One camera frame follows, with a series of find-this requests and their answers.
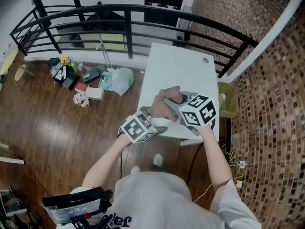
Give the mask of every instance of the white t-shirt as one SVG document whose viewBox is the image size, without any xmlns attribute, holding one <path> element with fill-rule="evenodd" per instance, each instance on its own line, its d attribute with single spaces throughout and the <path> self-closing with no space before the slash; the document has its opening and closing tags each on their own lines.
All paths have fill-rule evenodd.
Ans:
<svg viewBox="0 0 305 229">
<path fill-rule="evenodd" d="M 88 189 L 79 187 L 72 193 Z M 113 205 L 88 221 L 94 225 L 103 217 L 110 217 L 110 228 L 121 229 L 261 229 L 232 180 L 217 190 L 208 211 L 192 202 L 182 179 L 161 172 L 140 172 L 119 180 Z M 72 224 L 57 227 L 73 228 Z"/>
</svg>

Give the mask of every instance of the power outlet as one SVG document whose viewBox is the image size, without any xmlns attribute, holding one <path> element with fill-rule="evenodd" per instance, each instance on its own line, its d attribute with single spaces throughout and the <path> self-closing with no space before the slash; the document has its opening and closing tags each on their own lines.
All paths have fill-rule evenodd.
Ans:
<svg viewBox="0 0 305 229">
<path fill-rule="evenodd" d="M 242 188 L 243 181 L 237 181 L 236 187 L 237 188 Z"/>
<path fill-rule="evenodd" d="M 245 161 L 239 162 L 239 168 L 240 169 L 244 169 L 245 165 L 246 165 Z"/>
</svg>

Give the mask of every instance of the yellow cable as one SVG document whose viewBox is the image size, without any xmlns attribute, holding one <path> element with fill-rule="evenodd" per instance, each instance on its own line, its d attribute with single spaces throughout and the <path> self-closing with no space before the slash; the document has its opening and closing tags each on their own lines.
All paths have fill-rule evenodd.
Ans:
<svg viewBox="0 0 305 229">
<path fill-rule="evenodd" d="M 234 153 L 233 153 L 232 151 L 227 152 L 226 149 L 225 149 L 225 144 L 222 146 L 222 148 L 223 148 L 223 147 L 224 147 L 224 153 L 225 153 L 226 155 L 229 156 L 229 161 L 234 161 L 237 165 L 239 165 L 240 163 L 238 163 L 238 162 L 236 161 L 236 158 L 235 158 Z M 243 177 L 243 174 L 240 172 L 240 168 L 237 169 L 237 172 L 240 174 L 240 176 L 239 176 L 239 177 L 234 177 L 234 178 L 233 178 L 234 181 L 236 181 L 235 186 L 237 185 L 237 180 L 236 180 L 236 179 L 237 179 L 237 178 L 242 178 L 242 177 Z"/>
</svg>

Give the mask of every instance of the white table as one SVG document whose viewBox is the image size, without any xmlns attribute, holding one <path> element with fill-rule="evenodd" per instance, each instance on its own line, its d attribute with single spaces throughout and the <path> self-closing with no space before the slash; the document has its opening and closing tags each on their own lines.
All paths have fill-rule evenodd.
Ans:
<svg viewBox="0 0 305 229">
<path fill-rule="evenodd" d="M 217 111 L 216 123 L 213 129 L 216 140 L 219 140 L 219 104 L 217 76 L 213 56 L 174 47 L 153 43 L 149 54 L 145 77 L 142 85 L 138 109 L 151 106 L 154 97 L 160 89 L 179 85 L 181 91 L 196 92 L 213 99 Z M 180 119 L 170 122 L 163 136 L 187 139 L 182 146 L 201 143 L 201 136 L 196 136 L 185 126 L 180 125 Z"/>
</svg>

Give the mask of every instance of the white shoe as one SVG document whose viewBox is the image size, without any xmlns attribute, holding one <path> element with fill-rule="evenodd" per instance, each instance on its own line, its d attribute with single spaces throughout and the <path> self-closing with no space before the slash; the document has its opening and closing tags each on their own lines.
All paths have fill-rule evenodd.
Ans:
<svg viewBox="0 0 305 229">
<path fill-rule="evenodd" d="M 158 167 L 162 167 L 163 165 L 163 157 L 161 154 L 156 154 L 153 158 L 153 164 Z"/>
<path fill-rule="evenodd" d="M 134 175 L 134 174 L 137 174 L 139 172 L 141 172 L 141 168 L 139 166 L 134 166 L 134 167 L 132 167 L 130 175 Z"/>
</svg>

